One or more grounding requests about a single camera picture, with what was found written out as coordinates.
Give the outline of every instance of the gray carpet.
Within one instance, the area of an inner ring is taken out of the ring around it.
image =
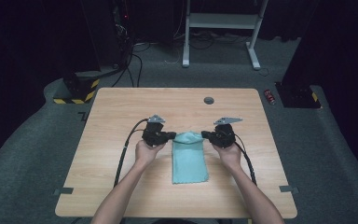
[[[197,47],[204,42],[192,41]],[[143,60],[141,87],[254,88],[271,89],[277,98],[264,98],[272,130],[298,215],[287,223],[358,223],[358,162],[331,114],[324,92],[312,86],[322,109],[284,108],[274,88],[281,81],[298,41],[258,40],[257,56],[263,67],[254,71],[243,42],[216,42],[208,49],[190,49],[190,67],[182,68],[182,48],[151,45],[136,52]],[[135,47],[135,51],[147,45]],[[139,61],[130,69],[136,80]],[[98,88],[111,86],[118,75],[103,77]],[[55,105],[52,96],[60,80],[45,88],[46,104],[28,118],[0,149],[0,223],[71,223],[73,217],[57,217],[55,189],[63,186],[84,128],[79,112],[88,105]],[[130,87],[126,73],[117,87]],[[245,220],[234,220],[244,223]],[[82,218],[77,223],[89,223]]]

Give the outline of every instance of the forearm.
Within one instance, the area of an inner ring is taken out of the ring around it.
[[[145,167],[135,163],[101,203],[91,223],[119,223]]]
[[[272,201],[252,182],[240,167],[229,170],[241,191],[248,211],[255,223],[284,223],[281,214]]]

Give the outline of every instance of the yellow black hazard tape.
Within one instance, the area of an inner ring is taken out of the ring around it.
[[[76,96],[67,95],[65,97],[53,97],[54,103],[59,105],[65,105],[65,104],[82,105],[82,104],[89,103],[95,94],[100,79],[86,80],[84,82],[86,83],[84,83],[83,88],[79,90],[79,93]]]

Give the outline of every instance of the metal bracket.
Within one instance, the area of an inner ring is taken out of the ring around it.
[[[223,118],[221,118],[221,119],[215,121],[214,124],[215,124],[215,125],[219,125],[219,124],[229,124],[229,123],[234,123],[234,122],[239,122],[239,121],[243,121],[243,119],[223,117]]]
[[[279,186],[281,192],[292,192],[292,194],[299,193],[298,188],[293,188],[292,186]]]
[[[74,191],[73,188],[62,188],[62,189],[55,189],[53,195],[60,195],[60,194],[72,194]]]
[[[150,117],[147,122],[149,123],[164,123],[165,119],[163,119],[162,117],[160,117],[159,115],[153,115],[152,117]]]

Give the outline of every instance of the black wall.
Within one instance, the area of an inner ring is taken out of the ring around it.
[[[320,1],[282,84],[322,86],[358,160],[358,1]]]
[[[109,3],[0,0],[0,147],[46,102],[50,82],[122,64]]]

